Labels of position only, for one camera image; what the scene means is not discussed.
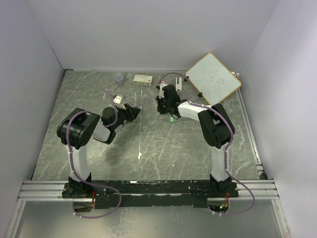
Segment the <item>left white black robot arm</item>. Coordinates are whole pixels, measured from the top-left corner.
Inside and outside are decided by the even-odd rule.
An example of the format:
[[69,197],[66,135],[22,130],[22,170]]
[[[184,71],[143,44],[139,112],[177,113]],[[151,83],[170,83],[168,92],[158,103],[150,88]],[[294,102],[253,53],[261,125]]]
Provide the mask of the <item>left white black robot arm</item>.
[[70,174],[65,184],[63,198],[86,198],[93,191],[92,175],[88,166],[87,144],[93,138],[111,144],[116,129],[125,122],[133,122],[140,108],[124,104],[123,108],[106,107],[102,114],[75,108],[57,127],[56,134],[65,145],[70,163]]

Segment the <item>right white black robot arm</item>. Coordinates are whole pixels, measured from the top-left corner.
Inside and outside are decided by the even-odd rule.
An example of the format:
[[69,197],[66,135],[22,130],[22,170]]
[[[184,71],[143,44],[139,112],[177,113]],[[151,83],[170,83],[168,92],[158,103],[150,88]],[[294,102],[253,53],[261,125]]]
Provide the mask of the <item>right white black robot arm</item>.
[[182,100],[174,85],[165,81],[157,87],[157,111],[169,113],[174,119],[189,118],[199,122],[205,142],[212,147],[212,169],[210,191],[215,197],[223,196],[232,185],[228,168],[228,148],[233,141],[234,126],[221,104],[202,105]]

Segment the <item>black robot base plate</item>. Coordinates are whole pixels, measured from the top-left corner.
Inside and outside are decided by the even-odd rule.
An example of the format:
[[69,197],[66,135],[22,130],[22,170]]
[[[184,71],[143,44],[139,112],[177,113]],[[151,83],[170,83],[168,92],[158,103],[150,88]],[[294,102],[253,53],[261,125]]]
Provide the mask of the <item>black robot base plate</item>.
[[128,181],[128,180],[95,180],[94,183],[102,186],[111,186],[116,191],[108,188],[93,186],[90,195],[79,198],[88,198],[95,202],[96,209],[120,207],[152,207],[152,206],[193,206],[206,208],[209,198],[223,200],[226,195],[238,197],[237,185],[232,182],[229,191],[218,194],[211,189],[210,180],[153,180],[153,181]]

